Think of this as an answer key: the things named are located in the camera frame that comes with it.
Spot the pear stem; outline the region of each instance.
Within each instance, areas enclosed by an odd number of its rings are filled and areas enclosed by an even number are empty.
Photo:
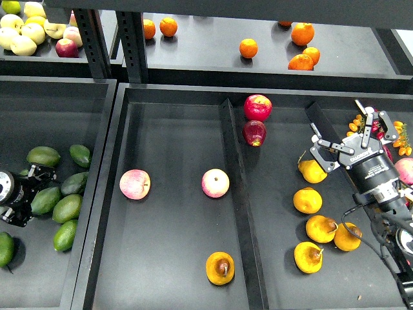
[[[320,252],[318,252],[317,257],[320,257],[320,256],[321,256],[321,253],[323,253],[323,251],[324,251],[324,248],[322,248],[322,249],[320,250]]]
[[[301,156],[298,158],[297,165],[299,164],[299,162],[301,161],[301,159],[303,158],[303,156],[304,156],[305,153],[306,153],[306,150],[304,151],[303,155],[301,155]]]
[[[333,224],[334,224],[334,226],[335,226],[335,227],[334,227],[334,229],[333,229],[332,231],[329,231],[329,232],[328,232],[329,234],[334,233],[334,232],[338,229],[338,225],[337,225],[337,223],[336,223],[336,222],[334,222]]]

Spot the red apple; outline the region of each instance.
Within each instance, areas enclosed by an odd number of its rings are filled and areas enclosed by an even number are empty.
[[[221,169],[211,169],[202,177],[202,190],[211,198],[223,196],[230,187],[230,179]]]
[[[250,121],[266,120],[272,110],[271,101],[264,95],[251,95],[244,102],[244,113]]]
[[[266,135],[267,129],[262,121],[249,121],[244,125],[244,139],[253,147],[260,147],[264,143]]]
[[[77,49],[76,43],[70,39],[60,39],[56,43],[56,53],[59,57],[79,57],[79,51]]]
[[[126,171],[119,182],[122,193],[130,199],[144,198],[150,189],[150,178],[146,171],[133,169]]]

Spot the green mango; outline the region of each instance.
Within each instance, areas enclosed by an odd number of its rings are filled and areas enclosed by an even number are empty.
[[[75,144],[69,149],[70,156],[80,167],[89,168],[92,162],[92,153],[84,145]]]
[[[51,147],[35,147],[26,157],[29,163],[39,163],[49,167],[55,167],[60,162],[60,155]]]
[[[50,212],[59,202],[61,193],[59,187],[49,187],[39,191],[34,197],[32,203],[32,213],[42,215]]]
[[[79,217],[83,197],[71,194],[64,197],[53,209],[53,221],[63,224]]]
[[[63,196],[82,194],[85,191],[89,172],[80,172],[69,176],[60,187]]]
[[[14,240],[7,232],[0,232],[0,267],[6,266],[13,259]]]
[[[73,246],[77,229],[77,220],[70,220],[60,226],[53,237],[53,245],[56,251],[69,250]]]

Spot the green apple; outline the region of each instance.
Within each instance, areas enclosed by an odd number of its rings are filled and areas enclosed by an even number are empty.
[[[63,32],[63,39],[70,39],[74,41],[78,48],[83,45],[78,27],[67,27],[65,32]]]
[[[10,47],[10,43],[12,42],[14,37],[18,37],[19,32],[10,27],[0,28],[0,46],[3,47],[5,50],[12,50]]]
[[[36,51],[37,45],[29,37],[17,36],[13,38],[10,47],[18,56],[31,56]]]
[[[38,2],[26,2],[23,12],[26,14],[27,18],[33,16],[41,16],[46,18],[46,13],[43,9],[43,5]]]
[[[48,36],[53,39],[61,39],[63,37],[63,32],[66,30],[66,25],[49,23],[49,20],[46,19],[43,28]]]
[[[21,11],[19,1],[1,1],[1,7],[6,14],[19,14]]]
[[[29,37],[36,45],[45,42],[45,30],[39,24],[31,23],[21,27],[22,36]]]
[[[1,19],[0,19],[0,27],[10,27],[10,28],[14,28],[16,29],[19,34],[21,33],[21,27],[24,25],[25,23],[23,22],[23,20],[14,14],[6,14],[4,15]]]

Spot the black shelf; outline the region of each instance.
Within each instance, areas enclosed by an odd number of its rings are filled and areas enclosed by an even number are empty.
[[[267,140],[258,149],[247,147],[239,133],[245,122],[242,104],[251,93],[267,95],[275,106],[265,122]],[[245,205],[237,205],[233,192],[210,200],[200,187],[207,168],[228,169],[224,158],[231,146],[221,146],[228,133],[220,133],[217,115],[226,98],[234,105],[246,176],[241,185],[230,174],[231,186],[248,193],[249,220],[255,223],[251,238],[256,236],[261,253],[255,266],[262,264],[265,280],[256,289],[263,300],[268,298],[269,309],[404,309],[393,277],[365,245],[342,253],[327,244],[320,272],[308,276],[298,271],[292,250],[308,239],[303,224],[309,216],[295,210],[292,196],[302,187],[314,186],[325,201],[319,213],[335,218],[353,204],[352,188],[339,171],[315,185],[297,171],[299,155],[311,146],[304,111],[308,104],[320,102],[344,136],[357,114],[355,98],[411,126],[412,96],[124,84],[117,93],[101,167],[108,178],[97,184],[99,199],[92,208],[73,309],[210,309],[211,302],[223,309],[248,309],[245,302],[252,284],[240,283],[245,277],[239,265],[236,281],[227,287],[211,287],[204,270],[209,252],[226,249],[238,261],[245,257],[237,249],[243,254],[254,251],[238,243],[245,236],[237,230],[235,212]],[[120,176],[128,169],[152,175],[152,188],[143,201],[127,200],[119,190]],[[349,220],[375,242],[364,211]],[[219,237],[222,233],[225,241]],[[182,277],[180,259],[188,256],[186,268],[191,272]]]
[[[23,13],[25,2],[21,3],[19,17],[26,21]],[[0,8],[0,18],[5,12]],[[123,62],[123,51],[119,45],[117,36],[117,23],[115,12],[100,11],[103,35],[106,48],[110,56],[110,64],[114,70],[121,68]],[[17,56],[10,50],[0,47],[0,59],[3,64],[2,75],[13,76],[58,76],[64,78],[91,78],[92,73],[86,57],[84,47],[79,48],[78,58],[60,58],[55,51],[58,40],[46,35],[46,40],[38,45],[32,56]]]
[[[110,80],[0,77],[2,169],[14,173],[27,169],[28,151],[47,145],[61,155],[56,173],[57,180],[64,181],[84,171],[71,159],[71,145],[86,145],[94,154],[71,251],[54,250],[53,237],[60,225],[50,215],[34,218],[24,228],[0,222],[0,231],[13,236],[17,246],[9,264],[13,274],[7,268],[0,270],[0,309],[70,309],[115,87]]]
[[[159,30],[162,18],[170,16],[178,23],[173,38]],[[279,26],[276,21],[253,21],[218,17],[166,14],[143,14],[156,25],[154,39],[146,41],[148,68],[209,70],[224,72],[289,73],[289,61],[305,49],[291,40],[292,27]],[[316,75],[331,76],[394,76],[392,64],[371,28],[313,25],[316,32],[308,44],[321,51]],[[243,39],[253,38],[258,53],[244,59],[239,53]]]
[[[67,7],[64,0],[45,0],[50,7]],[[121,2],[103,0],[75,0],[70,5],[77,8],[115,10],[123,12],[150,12],[208,17],[235,17],[242,19],[308,21],[331,25],[368,26],[374,28],[413,29],[409,14],[413,4],[408,0],[395,2],[343,0],[340,2],[300,0],[268,1],[203,1],[190,0],[165,2],[161,0]]]

